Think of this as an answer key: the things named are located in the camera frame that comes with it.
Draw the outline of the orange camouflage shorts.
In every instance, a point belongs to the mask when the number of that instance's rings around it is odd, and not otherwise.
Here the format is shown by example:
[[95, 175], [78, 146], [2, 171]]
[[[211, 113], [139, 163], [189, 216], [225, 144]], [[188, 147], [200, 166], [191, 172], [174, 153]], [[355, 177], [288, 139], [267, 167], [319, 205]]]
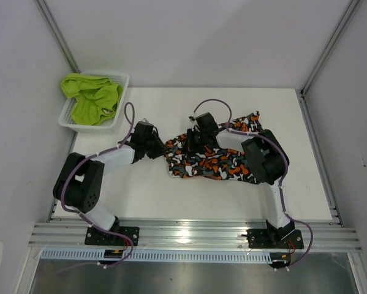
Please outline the orange camouflage shorts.
[[199, 146], [194, 156], [183, 152], [186, 133], [165, 142], [164, 157], [168, 172], [174, 178], [204, 177], [213, 180], [235, 180], [259, 184], [244, 153], [230, 148]]

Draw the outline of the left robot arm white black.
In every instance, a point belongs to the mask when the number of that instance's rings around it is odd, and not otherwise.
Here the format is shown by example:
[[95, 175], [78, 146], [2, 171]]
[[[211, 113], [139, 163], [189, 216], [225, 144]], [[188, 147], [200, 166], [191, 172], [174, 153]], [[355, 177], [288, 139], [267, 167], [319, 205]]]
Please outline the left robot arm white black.
[[138, 122], [114, 147], [90, 156], [70, 153], [53, 188], [53, 196], [63, 210], [78, 214], [90, 226], [99, 230], [99, 238], [108, 245], [120, 237], [119, 219], [100, 203], [103, 176], [120, 167], [132, 165], [145, 156], [162, 156], [165, 146], [158, 129], [147, 121]]

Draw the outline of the green shorts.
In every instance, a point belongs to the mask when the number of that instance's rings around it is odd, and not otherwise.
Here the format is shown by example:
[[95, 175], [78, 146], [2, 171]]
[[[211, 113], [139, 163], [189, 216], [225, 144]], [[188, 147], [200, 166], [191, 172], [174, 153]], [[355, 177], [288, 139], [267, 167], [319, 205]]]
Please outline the green shorts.
[[62, 79], [61, 90], [75, 101], [71, 111], [75, 124], [98, 126], [115, 117], [124, 88], [107, 77], [70, 73]]

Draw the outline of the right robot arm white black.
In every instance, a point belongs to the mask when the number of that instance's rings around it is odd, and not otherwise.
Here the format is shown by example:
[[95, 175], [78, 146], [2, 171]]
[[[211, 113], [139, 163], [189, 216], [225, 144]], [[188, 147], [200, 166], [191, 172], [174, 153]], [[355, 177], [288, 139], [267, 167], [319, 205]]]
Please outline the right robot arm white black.
[[267, 204], [267, 232], [265, 239], [273, 247], [288, 242], [295, 230], [292, 220], [286, 215], [282, 182], [287, 175], [289, 159], [272, 131], [243, 132], [232, 129], [229, 124], [219, 126], [211, 113], [191, 116], [193, 128], [187, 131], [188, 148], [198, 151], [200, 147], [233, 149], [242, 152], [254, 178], [262, 185]]

